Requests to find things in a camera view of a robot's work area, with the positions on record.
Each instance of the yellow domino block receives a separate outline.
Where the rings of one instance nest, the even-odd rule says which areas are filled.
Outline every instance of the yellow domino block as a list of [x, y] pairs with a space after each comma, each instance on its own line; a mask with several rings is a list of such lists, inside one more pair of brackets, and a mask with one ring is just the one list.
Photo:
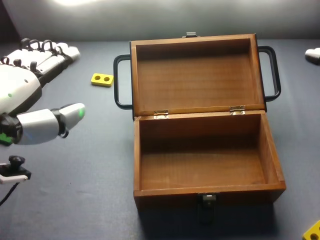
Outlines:
[[303, 240], [320, 240], [320, 220], [315, 223], [303, 236]]
[[112, 75], [95, 73], [91, 78], [92, 85], [101, 86], [101, 87], [110, 88], [113, 82], [114, 82], [114, 76]]

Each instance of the hole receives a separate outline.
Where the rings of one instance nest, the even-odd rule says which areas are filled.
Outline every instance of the hole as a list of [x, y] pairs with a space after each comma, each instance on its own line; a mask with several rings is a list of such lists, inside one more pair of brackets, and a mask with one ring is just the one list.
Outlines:
[[318, 235], [315, 233], [311, 234], [310, 238], [311, 238], [311, 240], [318, 240], [319, 239]]

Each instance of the black knob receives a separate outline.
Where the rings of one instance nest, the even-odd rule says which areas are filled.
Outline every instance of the black knob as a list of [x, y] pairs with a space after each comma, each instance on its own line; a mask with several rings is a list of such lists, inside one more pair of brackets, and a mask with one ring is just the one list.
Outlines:
[[11, 169], [17, 170], [22, 164], [24, 164], [26, 159], [22, 156], [9, 156], [9, 162]]

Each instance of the black cable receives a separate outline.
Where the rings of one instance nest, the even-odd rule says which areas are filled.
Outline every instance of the black cable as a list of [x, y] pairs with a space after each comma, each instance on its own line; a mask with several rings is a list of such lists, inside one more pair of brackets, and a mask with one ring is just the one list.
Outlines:
[[4, 199], [2, 199], [0, 201], [0, 207], [2, 204], [5, 203], [5, 201], [7, 201], [7, 199], [10, 197], [10, 195], [12, 194], [12, 192], [16, 189], [16, 187], [18, 186], [19, 182], [17, 182], [15, 185], [13, 185], [13, 187], [10, 189], [10, 191], [6, 194], [6, 196], [4, 197]]

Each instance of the green dot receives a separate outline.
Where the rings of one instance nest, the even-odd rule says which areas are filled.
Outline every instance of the green dot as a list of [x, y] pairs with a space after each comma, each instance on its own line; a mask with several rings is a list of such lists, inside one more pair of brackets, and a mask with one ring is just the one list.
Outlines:
[[81, 109], [79, 110], [79, 117], [80, 117], [80, 118], [83, 118], [84, 115], [85, 115], [85, 109], [84, 109], [84, 108], [81, 108]]

